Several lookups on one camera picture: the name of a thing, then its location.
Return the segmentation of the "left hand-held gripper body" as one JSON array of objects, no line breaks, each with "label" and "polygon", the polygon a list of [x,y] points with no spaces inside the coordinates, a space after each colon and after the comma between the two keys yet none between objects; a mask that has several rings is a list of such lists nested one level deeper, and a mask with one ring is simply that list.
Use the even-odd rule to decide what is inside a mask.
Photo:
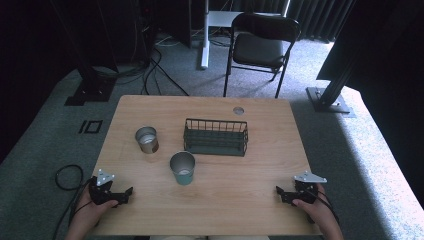
[{"label": "left hand-held gripper body", "polygon": [[89,194],[91,200],[96,205],[101,205],[111,200],[118,201],[129,201],[129,196],[125,196],[124,192],[122,193],[113,193],[111,187],[113,180],[115,178],[114,174],[99,169],[96,176],[93,176],[89,181]]}]

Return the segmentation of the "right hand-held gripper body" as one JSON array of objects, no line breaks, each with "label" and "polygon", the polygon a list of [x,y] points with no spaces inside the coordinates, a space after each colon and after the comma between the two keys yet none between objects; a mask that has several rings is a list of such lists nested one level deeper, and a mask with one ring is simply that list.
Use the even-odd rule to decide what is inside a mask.
[{"label": "right hand-held gripper body", "polygon": [[284,196],[300,199],[306,203],[313,204],[318,197],[318,184],[326,183],[325,177],[318,176],[312,172],[305,171],[293,177],[294,192],[286,192]]}]

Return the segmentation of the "silver steel cup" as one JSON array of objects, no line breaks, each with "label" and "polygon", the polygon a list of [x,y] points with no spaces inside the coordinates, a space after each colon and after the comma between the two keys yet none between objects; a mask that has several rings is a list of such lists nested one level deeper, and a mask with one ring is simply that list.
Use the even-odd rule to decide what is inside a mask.
[{"label": "silver steel cup", "polygon": [[146,154],[153,154],[159,149],[156,129],[150,126],[144,126],[135,133],[141,151]]}]

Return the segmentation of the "teal steel cup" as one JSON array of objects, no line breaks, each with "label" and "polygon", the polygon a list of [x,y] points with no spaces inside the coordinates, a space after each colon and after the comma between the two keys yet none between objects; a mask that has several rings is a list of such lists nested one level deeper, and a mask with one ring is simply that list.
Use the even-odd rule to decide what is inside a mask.
[{"label": "teal steel cup", "polygon": [[180,185],[189,185],[193,181],[195,166],[194,156],[187,151],[179,151],[170,159],[170,169]]}]

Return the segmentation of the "dark green wire basket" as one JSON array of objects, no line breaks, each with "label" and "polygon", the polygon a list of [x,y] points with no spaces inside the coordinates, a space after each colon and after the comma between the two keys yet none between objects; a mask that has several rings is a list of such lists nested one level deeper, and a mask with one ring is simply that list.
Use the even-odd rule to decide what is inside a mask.
[{"label": "dark green wire basket", "polygon": [[184,149],[193,154],[240,156],[247,151],[248,124],[245,121],[187,118]]}]

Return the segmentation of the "person's right hand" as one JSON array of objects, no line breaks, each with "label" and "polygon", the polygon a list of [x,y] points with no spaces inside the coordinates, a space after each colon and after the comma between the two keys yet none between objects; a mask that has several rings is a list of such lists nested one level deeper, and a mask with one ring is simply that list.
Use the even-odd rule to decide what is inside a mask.
[{"label": "person's right hand", "polygon": [[325,190],[321,184],[317,185],[318,198],[313,204],[306,203],[300,199],[294,199],[292,203],[304,210],[311,219],[319,226],[322,233],[329,233],[334,230],[338,224],[333,213],[328,207],[328,201],[325,197]]}]

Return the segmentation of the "person's left hand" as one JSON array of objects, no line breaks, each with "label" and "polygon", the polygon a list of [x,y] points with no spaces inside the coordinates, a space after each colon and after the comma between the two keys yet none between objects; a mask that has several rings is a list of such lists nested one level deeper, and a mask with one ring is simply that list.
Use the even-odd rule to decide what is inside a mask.
[{"label": "person's left hand", "polygon": [[91,200],[89,192],[85,190],[79,199],[72,222],[98,223],[101,216],[109,209],[111,209],[115,204],[116,201],[111,200],[101,205],[96,205]]}]

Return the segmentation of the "black metal stand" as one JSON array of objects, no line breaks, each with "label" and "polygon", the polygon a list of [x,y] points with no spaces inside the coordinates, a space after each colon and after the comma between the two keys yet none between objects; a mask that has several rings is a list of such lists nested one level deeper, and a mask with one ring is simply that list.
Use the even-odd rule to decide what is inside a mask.
[{"label": "black metal stand", "polygon": [[355,117],[354,111],[347,106],[341,92],[350,79],[357,60],[358,54],[354,53],[339,77],[331,81],[326,88],[306,88],[306,93],[316,112],[341,114],[345,118]]},{"label": "black metal stand", "polygon": [[108,102],[112,94],[115,78],[101,77],[90,64],[75,30],[71,17],[65,10],[63,0],[49,0],[61,25],[68,54],[76,65],[81,82],[72,96],[65,101],[66,106],[83,106],[86,102]]}]

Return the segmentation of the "black folding chair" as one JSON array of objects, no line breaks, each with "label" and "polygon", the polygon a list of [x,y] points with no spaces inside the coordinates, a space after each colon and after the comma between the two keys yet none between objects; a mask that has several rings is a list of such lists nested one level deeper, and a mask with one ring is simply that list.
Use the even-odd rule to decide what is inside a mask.
[{"label": "black folding chair", "polygon": [[227,95],[232,69],[272,73],[270,82],[281,73],[275,97],[279,97],[291,50],[301,27],[297,20],[255,13],[241,13],[231,23],[230,46],[223,96]]}]

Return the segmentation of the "black cabinet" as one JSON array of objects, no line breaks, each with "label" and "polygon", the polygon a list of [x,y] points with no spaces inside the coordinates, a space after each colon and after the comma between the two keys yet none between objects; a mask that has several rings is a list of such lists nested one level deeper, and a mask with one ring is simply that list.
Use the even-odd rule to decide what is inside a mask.
[{"label": "black cabinet", "polygon": [[158,27],[190,48],[191,0],[157,0]]}]

